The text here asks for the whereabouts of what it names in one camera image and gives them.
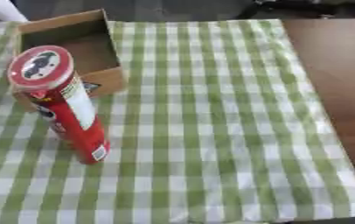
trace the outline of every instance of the white object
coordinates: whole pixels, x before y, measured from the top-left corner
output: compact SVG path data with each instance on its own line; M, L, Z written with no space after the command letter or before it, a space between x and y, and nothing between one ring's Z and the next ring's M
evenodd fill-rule
M26 19L26 17L9 0L0 0L0 19L3 21L28 21L28 19Z

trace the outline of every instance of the table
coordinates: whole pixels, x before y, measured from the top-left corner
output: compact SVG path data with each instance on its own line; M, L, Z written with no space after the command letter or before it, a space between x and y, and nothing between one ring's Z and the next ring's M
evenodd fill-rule
M355 167L355 19L284 24Z
M129 88L95 101L104 163L79 164L0 76L0 221L355 215L354 173L280 21L110 25ZM0 24L0 74L13 28Z

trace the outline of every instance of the can label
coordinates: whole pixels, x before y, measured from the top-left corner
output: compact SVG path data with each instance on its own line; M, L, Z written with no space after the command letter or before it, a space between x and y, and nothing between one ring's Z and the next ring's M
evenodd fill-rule
M72 81L60 90L60 93L79 121L81 128L88 130L94 123L96 113L80 79L74 76Z

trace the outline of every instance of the floor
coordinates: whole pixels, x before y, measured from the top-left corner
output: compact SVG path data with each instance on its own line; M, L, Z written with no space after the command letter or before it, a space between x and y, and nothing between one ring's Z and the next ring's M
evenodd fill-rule
M209 21L234 19L251 0L17 0L30 19L51 18L104 8L109 19L119 21ZM256 18L298 18L285 13L261 13ZM301 224L351 224L355 219L295 222Z

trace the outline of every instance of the black object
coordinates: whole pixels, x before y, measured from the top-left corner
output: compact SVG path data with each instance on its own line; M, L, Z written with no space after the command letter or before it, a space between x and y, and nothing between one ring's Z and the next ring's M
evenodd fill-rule
M55 56L54 52L44 52L41 53L33 62L32 67L30 67L25 72L25 77L30 79L33 75L43 76L43 74L39 73L40 68L46 67L50 64L50 58Z
M249 19L259 11L295 11L308 18L331 18L340 11L355 17L355 3L312 3L309 0L254 0L238 19Z

